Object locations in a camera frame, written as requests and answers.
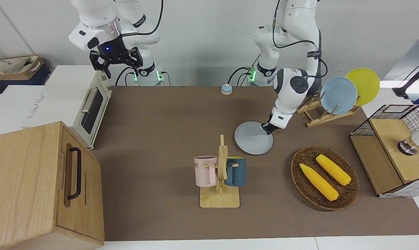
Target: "wire basket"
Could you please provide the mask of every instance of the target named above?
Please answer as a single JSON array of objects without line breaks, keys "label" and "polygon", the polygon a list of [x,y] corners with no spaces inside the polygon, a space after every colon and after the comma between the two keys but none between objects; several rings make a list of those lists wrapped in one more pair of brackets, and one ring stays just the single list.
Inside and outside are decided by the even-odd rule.
[{"label": "wire basket", "polygon": [[[325,155],[341,169],[343,169],[351,177],[351,182],[346,186],[342,186],[332,176],[330,176],[330,174],[328,174],[327,171],[325,171],[316,161],[316,157],[320,154]],[[311,167],[320,176],[322,176],[322,178],[330,183],[330,185],[338,191],[338,199],[335,201],[329,201],[325,198],[325,196],[322,195],[322,193],[317,190],[313,184],[311,184],[305,174],[303,174],[299,165],[300,163]],[[359,196],[359,180],[357,179],[357,175],[352,166],[341,155],[324,147],[309,146],[300,149],[291,161],[291,176],[297,190],[299,190],[302,196],[315,206],[322,209],[345,209],[351,206]]]}]

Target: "wooden mug stand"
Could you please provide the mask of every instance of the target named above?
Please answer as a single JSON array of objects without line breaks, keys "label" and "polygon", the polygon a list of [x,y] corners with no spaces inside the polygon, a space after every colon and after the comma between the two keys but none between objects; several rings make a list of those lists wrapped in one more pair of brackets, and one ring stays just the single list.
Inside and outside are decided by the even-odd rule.
[{"label": "wooden mug stand", "polygon": [[237,208],[240,206],[238,187],[225,185],[227,179],[226,161],[228,146],[225,146],[224,136],[220,135],[219,155],[217,157],[217,185],[200,187],[200,207],[202,208]]},{"label": "wooden mug stand", "polygon": [[341,115],[335,115],[333,114],[338,108],[339,105],[335,106],[335,108],[333,109],[332,112],[328,112],[327,110],[325,110],[322,115],[316,119],[313,119],[311,117],[311,115],[308,113],[308,111],[310,110],[314,110],[314,109],[318,109],[318,108],[323,108],[322,104],[321,104],[321,100],[322,98],[325,96],[326,91],[324,91],[322,93],[322,95],[320,96],[319,100],[314,101],[314,98],[311,98],[310,102],[307,105],[301,106],[296,113],[300,114],[300,113],[304,113],[308,119],[310,119],[309,122],[307,122],[305,125],[309,128],[309,127],[314,127],[323,123],[327,123],[327,122],[331,122],[332,120],[337,120],[343,117],[347,117],[350,116],[354,113],[356,113],[361,106],[354,106],[352,109],[350,109],[348,112],[341,114]]}]

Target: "oven window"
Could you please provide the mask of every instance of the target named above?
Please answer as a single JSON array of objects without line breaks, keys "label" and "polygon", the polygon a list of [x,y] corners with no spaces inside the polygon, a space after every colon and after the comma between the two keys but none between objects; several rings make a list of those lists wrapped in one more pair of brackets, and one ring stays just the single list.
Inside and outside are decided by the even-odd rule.
[{"label": "oven window", "polygon": [[100,112],[101,104],[103,103],[103,95],[101,95],[100,90],[97,91],[94,101],[92,102],[91,109],[88,113],[85,113],[83,120],[81,121],[81,126],[86,130],[88,134],[91,134],[92,128],[94,127],[95,120],[97,119],[98,113]]}]

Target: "corn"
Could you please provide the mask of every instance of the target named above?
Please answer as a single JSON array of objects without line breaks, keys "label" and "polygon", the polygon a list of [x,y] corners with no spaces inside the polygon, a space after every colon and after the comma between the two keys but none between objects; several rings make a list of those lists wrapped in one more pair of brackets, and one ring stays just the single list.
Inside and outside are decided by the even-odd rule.
[{"label": "corn", "polygon": [[340,166],[336,165],[336,163],[328,159],[325,155],[320,154],[316,157],[316,161],[342,186],[350,183],[351,177],[343,171]]},{"label": "corn", "polygon": [[339,193],[314,169],[302,163],[300,163],[300,168],[314,187],[316,187],[329,201],[334,201],[339,197]]}]

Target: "cabinet door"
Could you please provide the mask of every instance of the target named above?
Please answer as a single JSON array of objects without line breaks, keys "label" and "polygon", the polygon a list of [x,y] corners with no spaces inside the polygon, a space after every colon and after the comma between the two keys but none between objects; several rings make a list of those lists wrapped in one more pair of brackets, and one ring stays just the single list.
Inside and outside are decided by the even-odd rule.
[{"label": "cabinet door", "polygon": [[64,166],[60,168],[63,183],[58,189],[57,226],[103,241],[100,163],[66,128],[61,155]]}]

